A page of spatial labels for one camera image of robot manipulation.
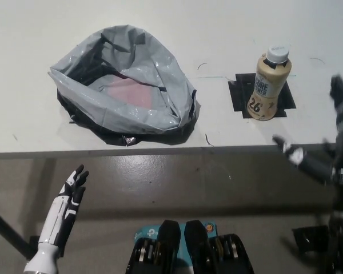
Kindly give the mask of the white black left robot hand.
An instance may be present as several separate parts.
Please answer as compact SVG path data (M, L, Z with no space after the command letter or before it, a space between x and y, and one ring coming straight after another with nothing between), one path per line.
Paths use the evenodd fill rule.
M52 202L38 240L39 243L58 247L60 256L63 256L86 190L83 185L89 172L83 169L84 165L80 165L64 182L60 192Z

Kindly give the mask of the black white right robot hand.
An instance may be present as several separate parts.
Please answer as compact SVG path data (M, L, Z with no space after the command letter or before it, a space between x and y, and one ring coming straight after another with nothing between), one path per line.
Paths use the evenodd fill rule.
M340 75L331 78L330 96L334 102L337 127L335 144L323 143L324 151L331 157L330 162L315 158L303 147L291 144L278 135L273 136L272 140L288 161L301 172L322 185L336 187L337 197L333 203L333 210L343 212L343 79Z

